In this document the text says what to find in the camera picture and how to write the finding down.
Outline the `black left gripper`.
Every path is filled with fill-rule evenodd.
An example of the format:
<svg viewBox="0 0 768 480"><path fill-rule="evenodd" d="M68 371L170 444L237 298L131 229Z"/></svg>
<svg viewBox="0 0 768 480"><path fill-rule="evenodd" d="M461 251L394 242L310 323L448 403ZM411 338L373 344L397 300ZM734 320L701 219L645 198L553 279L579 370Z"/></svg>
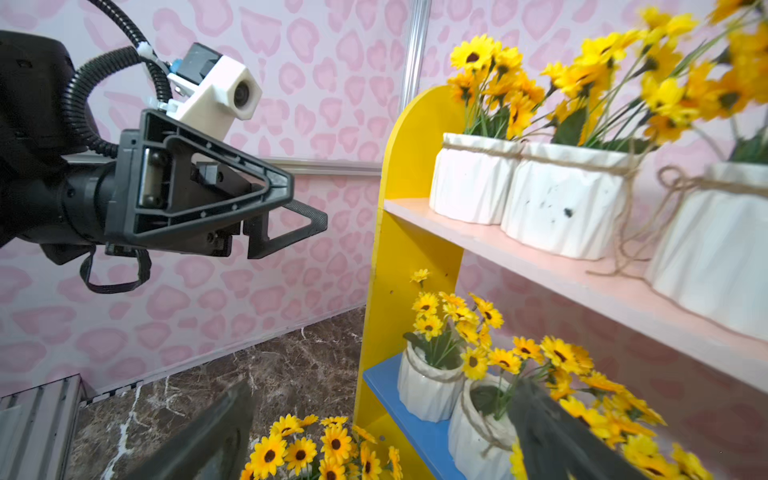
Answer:
<svg viewBox="0 0 768 480"><path fill-rule="evenodd" d="M247 258L260 260L327 230L328 215L290 202L293 195L286 171L145 109L138 129L121 136L104 236L115 245L227 257L243 224Z"/></svg>

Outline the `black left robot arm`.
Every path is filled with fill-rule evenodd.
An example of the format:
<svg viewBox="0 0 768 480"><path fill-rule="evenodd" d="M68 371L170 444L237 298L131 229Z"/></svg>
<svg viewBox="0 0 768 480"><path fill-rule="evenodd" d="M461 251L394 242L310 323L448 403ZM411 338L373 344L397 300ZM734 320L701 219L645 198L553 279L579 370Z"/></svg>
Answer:
<svg viewBox="0 0 768 480"><path fill-rule="evenodd" d="M294 197L294 177L224 141L262 91L249 69L193 44L174 62L114 2L98 8L129 45L75 67L65 46L1 34L1 240L37 244L57 265L81 263L94 293L133 291L152 251L226 258L246 235L261 259L324 232L325 212ZM142 65L155 94L118 142L88 100L108 77Z"/></svg>

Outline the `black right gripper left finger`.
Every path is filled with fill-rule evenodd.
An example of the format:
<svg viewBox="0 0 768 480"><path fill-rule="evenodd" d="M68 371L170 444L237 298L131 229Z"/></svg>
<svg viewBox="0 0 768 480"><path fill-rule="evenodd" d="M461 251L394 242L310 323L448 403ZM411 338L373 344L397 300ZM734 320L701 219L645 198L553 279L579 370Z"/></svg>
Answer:
<svg viewBox="0 0 768 480"><path fill-rule="evenodd" d="M253 403L246 381L233 385L127 477L238 479L250 445Z"/></svg>

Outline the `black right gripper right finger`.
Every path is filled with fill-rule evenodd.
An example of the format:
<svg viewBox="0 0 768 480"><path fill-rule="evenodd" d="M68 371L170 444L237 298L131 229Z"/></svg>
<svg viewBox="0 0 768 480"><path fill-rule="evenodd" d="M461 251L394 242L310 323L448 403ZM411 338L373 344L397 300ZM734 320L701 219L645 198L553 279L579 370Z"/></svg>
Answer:
<svg viewBox="0 0 768 480"><path fill-rule="evenodd" d="M530 479L644 477L531 380L517 384L507 414L516 429Z"/></svg>

